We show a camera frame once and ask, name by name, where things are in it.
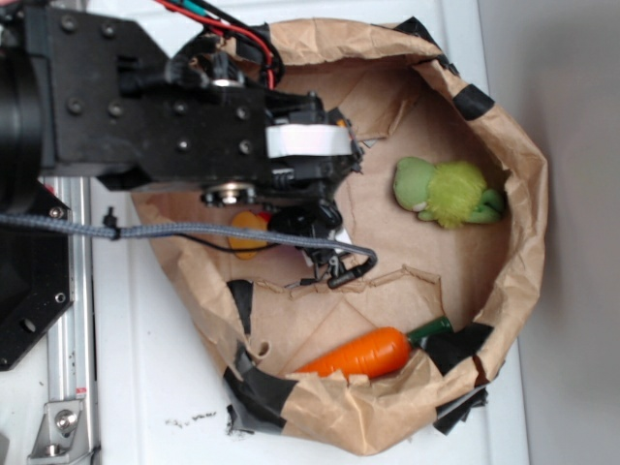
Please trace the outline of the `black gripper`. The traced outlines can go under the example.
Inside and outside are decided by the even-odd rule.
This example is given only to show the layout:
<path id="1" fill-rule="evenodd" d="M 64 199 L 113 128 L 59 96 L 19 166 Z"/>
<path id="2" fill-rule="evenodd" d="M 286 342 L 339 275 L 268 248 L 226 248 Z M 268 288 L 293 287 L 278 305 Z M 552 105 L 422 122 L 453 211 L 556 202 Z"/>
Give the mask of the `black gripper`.
<path id="1" fill-rule="evenodd" d="M 86 176 L 263 204 L 280 228 L 337 228 L 335 193 L 360 158 L 318 96 L 255 83 L 211 37 L 168 55 L 131 20 L 23 8 L 25 203 L 42 175 Z"/>

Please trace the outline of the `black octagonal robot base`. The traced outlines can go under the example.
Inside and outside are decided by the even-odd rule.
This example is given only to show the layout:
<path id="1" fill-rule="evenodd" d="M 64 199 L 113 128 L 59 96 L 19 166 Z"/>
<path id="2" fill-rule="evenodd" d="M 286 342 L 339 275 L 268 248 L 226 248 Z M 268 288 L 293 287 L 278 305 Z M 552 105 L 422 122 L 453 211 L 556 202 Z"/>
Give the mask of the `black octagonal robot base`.
<path id="1" fill-rule="evenodd" d="M 70 239 L 1 227 L 1 370 L 15 368 L 72 304 Z"/>

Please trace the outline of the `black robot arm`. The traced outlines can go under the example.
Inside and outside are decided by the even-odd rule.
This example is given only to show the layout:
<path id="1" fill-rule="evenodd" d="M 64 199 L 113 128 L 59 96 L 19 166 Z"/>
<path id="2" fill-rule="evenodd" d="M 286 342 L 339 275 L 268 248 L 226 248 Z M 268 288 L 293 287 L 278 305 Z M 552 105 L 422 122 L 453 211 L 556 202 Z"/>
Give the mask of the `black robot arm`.
<path id="1" fill-rule="evenodd" d="M 195 191 L 209 205 L 302 205 L 329 227 L 363 152 L 317 94 L 283 93 L 282 57 L 203 1 L 166 10 L 201 32 L 167 54 L 136 22 L 14 1 L 1 9 L 1 208 L 42 176 L 111 191 Z"/>

